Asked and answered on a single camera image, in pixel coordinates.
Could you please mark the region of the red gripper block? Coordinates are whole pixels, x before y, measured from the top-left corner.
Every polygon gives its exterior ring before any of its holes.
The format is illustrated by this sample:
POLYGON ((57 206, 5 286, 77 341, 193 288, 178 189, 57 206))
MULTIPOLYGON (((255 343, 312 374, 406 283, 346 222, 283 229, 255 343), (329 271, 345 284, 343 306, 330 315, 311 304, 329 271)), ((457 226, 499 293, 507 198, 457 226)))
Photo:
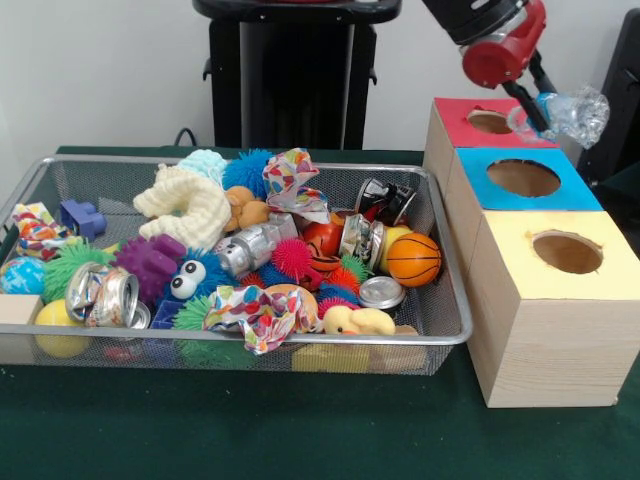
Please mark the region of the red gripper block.
POLYGON ((529 65, 529 72, 539 93, 556 93, 542 66, 537 43, 546 27, 546 9, 542 1, 518 4, 518 12, 492 33, 463 48, 462 67, 468 79, 488 89, 502 85, 518 102, 507 117, 509 128, 516 133, 531 129, 543 133, 549 119, 538 101, 516 82, 529 65))

